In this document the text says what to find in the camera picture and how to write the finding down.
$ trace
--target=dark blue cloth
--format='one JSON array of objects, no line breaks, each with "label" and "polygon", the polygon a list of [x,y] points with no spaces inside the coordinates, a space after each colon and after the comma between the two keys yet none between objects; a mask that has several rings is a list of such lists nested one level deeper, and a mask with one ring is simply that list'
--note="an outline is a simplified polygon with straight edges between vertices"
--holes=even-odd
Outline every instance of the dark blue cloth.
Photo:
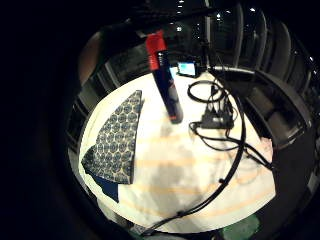
[{"label": "dark blue cloth", "polygon": [[85,170],[87,174],[89,174],[93,180],[101,187],[102,192],[108,197],[112,198],[114,201],[119,203],[118,198],[118,183],[108,181],[102,177],[98,177],[94,175],[89,170]]}]

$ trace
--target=table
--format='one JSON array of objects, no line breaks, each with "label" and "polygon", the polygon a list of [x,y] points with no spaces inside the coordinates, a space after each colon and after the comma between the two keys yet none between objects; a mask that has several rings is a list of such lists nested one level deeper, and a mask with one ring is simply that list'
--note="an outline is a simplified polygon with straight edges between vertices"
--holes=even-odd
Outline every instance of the table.
[{"label": "table", "polygon": [[[218,180],[228,173],[236,150],[217,152],[205,146],[188,130],[188,124],[199,121],[205,104],[192,101],[188,85],[197,79],[174,76],[184,111],[182,123],[170,123],[152,74],[137,78],[116,89],[98,103],[85,126],[79,153],[79,171],[85,184],[100,203],[120,216],[144,227],[173,216],[205,200],[219,186]],[[209,73],[198,79],[213,80]],[[81,164],[86,151],[95,144],[99,130],[127,97],[142,90],[144,100],[137,131],[134,178],[131,185],[119,185],[119,203],[106,196]],[[196,86],[193,93],[206,98],[210,88]],[[270,149],[260,140],[245,117],[247,142],[272,161]],[[223,130],[205,130],[208,136],[223,137]],[[241,119],[235,121],[230,136],[240,138]],[[230,143],[214,143],[225,148]],[[203,232],[240,221],[255,213],[275,196],[273,175],[254,161],[243,158],[225,190],[201,211],[173,220],[158,230],[171,233]]]}]

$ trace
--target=bottle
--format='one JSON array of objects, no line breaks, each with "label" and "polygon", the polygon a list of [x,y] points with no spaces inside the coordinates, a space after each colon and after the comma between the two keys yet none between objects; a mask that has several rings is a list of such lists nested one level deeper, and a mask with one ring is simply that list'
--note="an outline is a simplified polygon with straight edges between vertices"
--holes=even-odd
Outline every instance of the bottle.
[{"label": "bottle", "polygon": [[167,47],[162,30],[147,36],[146,48],[149,54],[150,70],[167,109],[169,119],[173,124],[180,123],[183,119],[183,112],[170,72]]}]

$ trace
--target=patterned cloth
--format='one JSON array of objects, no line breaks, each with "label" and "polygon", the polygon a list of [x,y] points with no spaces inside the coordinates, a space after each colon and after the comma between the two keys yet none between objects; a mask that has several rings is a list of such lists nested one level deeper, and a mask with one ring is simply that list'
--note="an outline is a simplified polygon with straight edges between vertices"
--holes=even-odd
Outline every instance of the patterned cloth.
[{"label": "patterned cloth", "polygon": [[103,125],[96,144],[82,159],[84,169],[103,179],[132,183],[136,134],[141,111],[142,91],[128,97]]}]

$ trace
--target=small screen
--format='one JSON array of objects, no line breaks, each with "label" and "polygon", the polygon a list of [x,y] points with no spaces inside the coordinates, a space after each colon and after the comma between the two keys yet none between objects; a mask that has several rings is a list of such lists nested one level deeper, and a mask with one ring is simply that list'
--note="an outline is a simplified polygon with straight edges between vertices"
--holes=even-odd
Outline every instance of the small screen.
[{"label": "small screen", "polygon": [[196,75],[196,68],[193,62],[178,62],[178,69],[180,74]]}]

